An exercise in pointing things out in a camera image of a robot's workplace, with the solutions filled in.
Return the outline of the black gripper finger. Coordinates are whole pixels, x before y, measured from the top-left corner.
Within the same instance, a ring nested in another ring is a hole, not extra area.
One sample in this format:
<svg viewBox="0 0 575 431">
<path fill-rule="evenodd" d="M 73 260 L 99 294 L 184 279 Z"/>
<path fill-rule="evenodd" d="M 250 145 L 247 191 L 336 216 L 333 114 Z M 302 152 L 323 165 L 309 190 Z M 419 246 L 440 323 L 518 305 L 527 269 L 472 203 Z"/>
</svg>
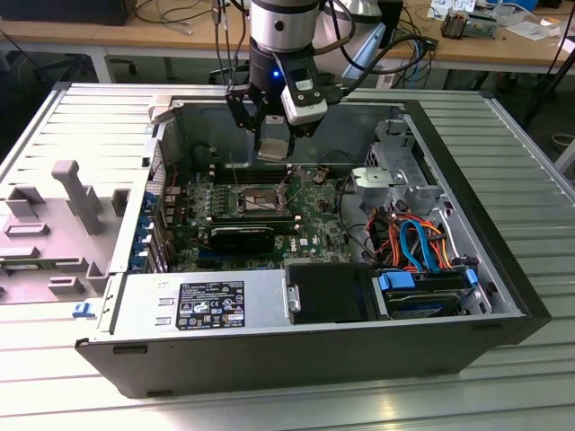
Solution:
<svg viewBox="0 0 575 431">
<path fill-rule="evenodd" d="M 254 84 L 229 86 L 226 103 L 234 123 L 253 134 L 253 150 L 261 148 L 261 125 L 266 115 L 266 93 Z"/>
<path fill-rule="evenodd" d="M 321 122 L 322 121 L 319 119 L 311 123 L 306 123 L 297 126 L 288 124 L 288 130 L 290 136 L 288 140 L 287 155 L 292 155 L 294 153 L 296 140 L 298 138 L 313 136 L 315 130 L 319 127 Z"/>
</svg>

